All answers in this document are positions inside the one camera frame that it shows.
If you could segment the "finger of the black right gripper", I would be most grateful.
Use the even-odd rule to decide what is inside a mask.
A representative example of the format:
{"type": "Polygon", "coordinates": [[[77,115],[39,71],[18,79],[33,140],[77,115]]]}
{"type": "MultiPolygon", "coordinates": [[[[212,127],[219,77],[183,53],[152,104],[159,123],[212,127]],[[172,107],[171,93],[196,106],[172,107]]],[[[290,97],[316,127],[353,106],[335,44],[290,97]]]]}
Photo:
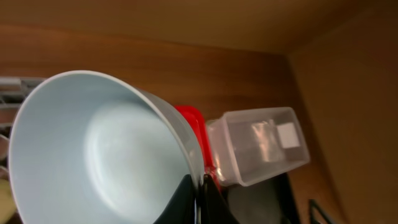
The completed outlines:
{"type": "Polygon", "coordinates": [[[309,208],[308,214],[310,218],[310,224],[322,224],[322,222],[318,220],[318,218],[316,217],[316,213],[318,213],[321,216],[321,218],[326,224],[336,224],[336,222],[332,219],[332,217],[329,216],[329,214],[327,214],[321,208],[321,206],[317,204],[317,202],[314,199],[310,199],[308,201],[308,208],[309,208]]]}

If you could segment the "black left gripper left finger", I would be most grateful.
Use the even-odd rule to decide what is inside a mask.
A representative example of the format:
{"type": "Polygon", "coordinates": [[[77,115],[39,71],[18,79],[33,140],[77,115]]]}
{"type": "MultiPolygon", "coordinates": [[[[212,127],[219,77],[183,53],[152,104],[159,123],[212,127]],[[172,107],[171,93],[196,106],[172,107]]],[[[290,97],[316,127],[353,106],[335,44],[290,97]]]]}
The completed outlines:
{"type": "Polygon", "coordinates": [[[194,224],[195,188],[191,175],[187,174],[179,183],[166,208],[154,224],[194,224]]]}

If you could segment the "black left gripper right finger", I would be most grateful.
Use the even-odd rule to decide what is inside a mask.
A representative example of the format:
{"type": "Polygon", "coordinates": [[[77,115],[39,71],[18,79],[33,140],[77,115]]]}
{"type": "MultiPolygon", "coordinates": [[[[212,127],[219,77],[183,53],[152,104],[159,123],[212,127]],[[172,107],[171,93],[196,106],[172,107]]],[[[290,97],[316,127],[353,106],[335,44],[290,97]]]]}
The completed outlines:
{"type": "Polygon", "coordinates": [[[208,174],[203,176],[199,204],[201,224],[239,224],[230,212],[212,177],[208,174]]]}

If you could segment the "pale blue bowl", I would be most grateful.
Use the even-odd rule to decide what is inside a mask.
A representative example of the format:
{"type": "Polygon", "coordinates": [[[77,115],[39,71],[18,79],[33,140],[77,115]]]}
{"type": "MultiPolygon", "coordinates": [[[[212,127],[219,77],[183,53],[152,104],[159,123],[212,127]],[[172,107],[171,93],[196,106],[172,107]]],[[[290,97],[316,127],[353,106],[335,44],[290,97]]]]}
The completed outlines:
{"type": "Polygon", "coordinates": [[[9,177],[24,223],[176,223],[195,215],[204,162],[165,100],[100,72],[60,73],[21,104],[9,177]]]}

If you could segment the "yellow plastic cup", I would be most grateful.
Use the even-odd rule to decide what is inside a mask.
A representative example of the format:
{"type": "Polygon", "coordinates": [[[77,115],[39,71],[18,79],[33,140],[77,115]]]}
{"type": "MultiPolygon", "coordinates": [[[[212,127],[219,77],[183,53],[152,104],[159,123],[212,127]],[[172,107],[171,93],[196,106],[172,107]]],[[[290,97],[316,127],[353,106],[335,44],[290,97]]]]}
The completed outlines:
{"type": "Polygon", "coordinates": [[[17,208],[8,180],[1,179],[0,188],[1,224],[7,223],[15,214],[17,208]]]}

